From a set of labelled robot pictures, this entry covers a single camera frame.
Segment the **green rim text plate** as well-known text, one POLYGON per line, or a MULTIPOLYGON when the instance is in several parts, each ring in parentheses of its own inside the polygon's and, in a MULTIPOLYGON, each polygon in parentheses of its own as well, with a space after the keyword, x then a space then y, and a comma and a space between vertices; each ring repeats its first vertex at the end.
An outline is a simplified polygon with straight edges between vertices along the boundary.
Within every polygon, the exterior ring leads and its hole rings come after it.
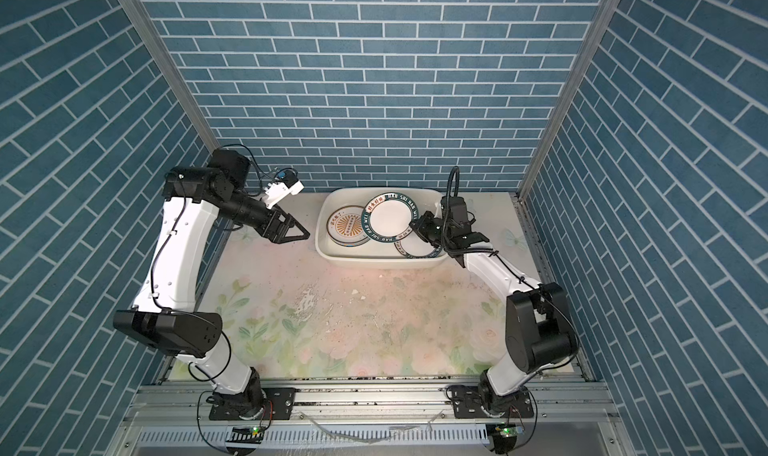
POLYGON ((394 243, 395 249, 407 259, 431 259, 442 254, 440 248, 422 241, 418 235, 411 233, 409 236, 394 243))
POLYGON ((363 207, 364 233, 379 243, 395 243, 411 232, 411 223, 419 217, 416 203, 407 195, 387 192, 373 197, 363 207))

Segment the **orange sunburst plate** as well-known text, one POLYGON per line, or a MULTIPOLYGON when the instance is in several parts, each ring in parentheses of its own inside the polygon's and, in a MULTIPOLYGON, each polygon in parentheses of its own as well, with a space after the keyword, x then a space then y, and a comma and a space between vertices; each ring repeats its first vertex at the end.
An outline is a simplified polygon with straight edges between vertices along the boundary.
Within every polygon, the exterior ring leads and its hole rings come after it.
POLYGON ((333 243, 341 247, 358 247, 370 241, 370 238, 365 234, 362 234, 361 237, 355 238, 341 237, 340 235, 334 234, 329 234, 329 237, 333 243))
POLYGON ((361 237, 365 234, 362 227, 362 206, 344 206, 333 212, 326 223, 326 232, 341 237, 361 237))

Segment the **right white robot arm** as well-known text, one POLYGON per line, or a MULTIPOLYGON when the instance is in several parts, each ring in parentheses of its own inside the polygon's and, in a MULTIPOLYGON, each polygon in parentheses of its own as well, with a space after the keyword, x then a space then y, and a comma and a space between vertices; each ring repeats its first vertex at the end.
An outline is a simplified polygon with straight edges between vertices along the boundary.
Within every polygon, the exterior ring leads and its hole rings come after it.
POLYGON ((578 353, 565 290, 556 283, 527 278, 464 217, 437 218, 427 212, 410 227, 421 241, 479 277, 504 303, 506 354, 483 371, 477 392, 490 416, 510 413, 528 381, 542 371, 570 364, 578 353))

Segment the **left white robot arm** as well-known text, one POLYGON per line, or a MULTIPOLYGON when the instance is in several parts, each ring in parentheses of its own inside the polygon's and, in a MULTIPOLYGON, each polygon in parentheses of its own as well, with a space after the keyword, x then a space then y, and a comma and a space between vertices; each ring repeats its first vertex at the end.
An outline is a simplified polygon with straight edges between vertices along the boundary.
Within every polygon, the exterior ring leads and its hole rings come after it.
POLYGON ((303 241, 309 232, 279 207, 303 185, 293 169, 278 172, 265 193, 248 195, 239 162, 177 167, 166 176, 162 224, 147 277, 113 326, 131 339, 175 358, 192 378, 212 388, 210 404, 231 420, 268 415, 257 370, 238 360, 215 312, 196 309, 196 284, 205 245, 218 218, 251 227, 274 244, 303 241))

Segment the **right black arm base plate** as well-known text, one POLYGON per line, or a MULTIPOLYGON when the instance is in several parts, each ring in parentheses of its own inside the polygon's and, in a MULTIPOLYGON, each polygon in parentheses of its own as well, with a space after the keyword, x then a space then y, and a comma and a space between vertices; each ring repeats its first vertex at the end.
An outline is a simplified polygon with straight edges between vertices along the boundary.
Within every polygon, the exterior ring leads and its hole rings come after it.
POLYGON ((526 390, 505 396, 486 386, 450 385, 444 390, 457 419, 532 418, 533 401, 526 390))

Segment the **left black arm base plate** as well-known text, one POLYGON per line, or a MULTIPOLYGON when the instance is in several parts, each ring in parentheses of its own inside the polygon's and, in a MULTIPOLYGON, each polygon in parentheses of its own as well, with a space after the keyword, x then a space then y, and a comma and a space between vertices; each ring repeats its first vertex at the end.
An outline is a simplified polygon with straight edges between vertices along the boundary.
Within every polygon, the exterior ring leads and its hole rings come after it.
POLYGON ((212 421, 288 420, 296 391, 292 388, 247 390, 235 395, 213 393, 205 401, 212 421))

